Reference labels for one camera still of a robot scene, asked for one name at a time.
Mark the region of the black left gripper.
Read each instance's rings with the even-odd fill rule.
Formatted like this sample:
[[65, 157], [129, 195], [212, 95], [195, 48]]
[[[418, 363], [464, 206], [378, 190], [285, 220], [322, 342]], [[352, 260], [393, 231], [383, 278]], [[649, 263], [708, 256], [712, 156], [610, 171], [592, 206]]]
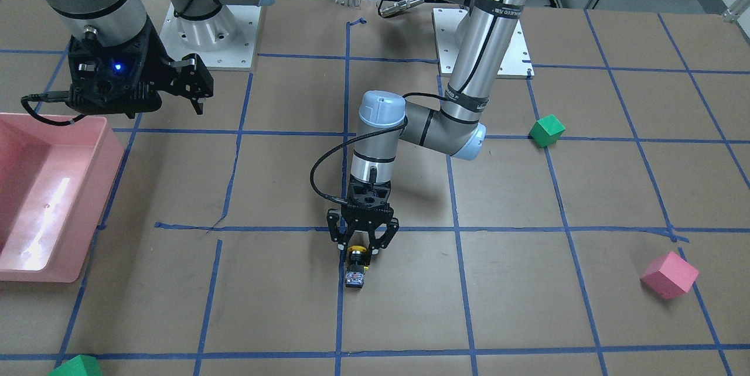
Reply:
[[370, 254], [388, 247], [399, 229], [394, 210], [388, 204], [390, 193], [391, 182], [349, 181], [345, 204], [339, 210], [331, 208], [326, 215], [330, 239], [337, 243], [342, 256], [346, 255], [349, 240], [356, 231], [368, 234]]

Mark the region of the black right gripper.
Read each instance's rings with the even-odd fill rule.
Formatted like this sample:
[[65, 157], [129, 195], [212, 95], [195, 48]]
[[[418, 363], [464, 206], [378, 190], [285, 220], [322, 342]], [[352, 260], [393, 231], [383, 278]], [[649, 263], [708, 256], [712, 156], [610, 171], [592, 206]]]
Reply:
[[160, 91], [182, 96], [197, 115], [214, 96], [214, 80], [198, 54], [182, 60], [166, 52], [150, 19], [128, 42], [104, 47], [96, 37], [72, 36], [67, 51], [71, 74], [67, 106], [85, 115], [125, 114], [161, 108]]

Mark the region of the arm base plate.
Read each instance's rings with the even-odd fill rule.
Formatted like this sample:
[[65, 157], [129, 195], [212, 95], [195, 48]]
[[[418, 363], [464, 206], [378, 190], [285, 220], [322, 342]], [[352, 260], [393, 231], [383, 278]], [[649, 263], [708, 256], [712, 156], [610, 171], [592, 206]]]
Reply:
[[176, 18], [169, 6], [160, 38], [174, 60], [198, 54], [207, 69], [249, 71], [259, 35], [260, 6], [223, 6], [212, 18]]
[[[467, 10], [459, 8], [434, 8], [433, 24], [440, 74], [452, 76], [455, 62], [466, 33], [469, 19]], [[521, 24], [517, 23], [509, 47], [504, 54], [496, 78], [525, 79], [533, 77], [533, 65]]]

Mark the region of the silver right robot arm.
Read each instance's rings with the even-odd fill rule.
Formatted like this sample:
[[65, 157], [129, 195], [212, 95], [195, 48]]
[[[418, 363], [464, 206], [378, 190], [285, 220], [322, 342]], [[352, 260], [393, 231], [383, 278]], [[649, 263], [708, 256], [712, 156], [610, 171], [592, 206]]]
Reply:
[[171, 26], [163, 34], [182, 37], [166, 47], [141, 0], [46, 0], [67, 24], [71, 85], [21, 98], [32, 119], [49, 126], [86, 124], [105, 115], [134, 119], [162, 106], [161, 93], [190, 101], [202, 115], [214, 96], [211, 70], [240, 69], [254, 53], [241, 13], [259, 11], [274, 0], [171, 0]]

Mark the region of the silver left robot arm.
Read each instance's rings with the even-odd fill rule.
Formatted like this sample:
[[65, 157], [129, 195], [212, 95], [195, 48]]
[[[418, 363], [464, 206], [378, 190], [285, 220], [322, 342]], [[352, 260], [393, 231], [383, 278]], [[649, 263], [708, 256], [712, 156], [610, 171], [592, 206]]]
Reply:
[[329, 210], [330, 239], [349, 249], [356, 232], [368, 236], [368, 251], [387, 248], [399, 228], [389, 205], [397, 144], [407, 141], [463, 160], [479, 154], [486, 128], [480, 123], [490, 91], [527, 0], [444, 0], [468, 9], [452, 75], [438, 110], [405, 95], [367, 91], [359, 107], [346, 197]]

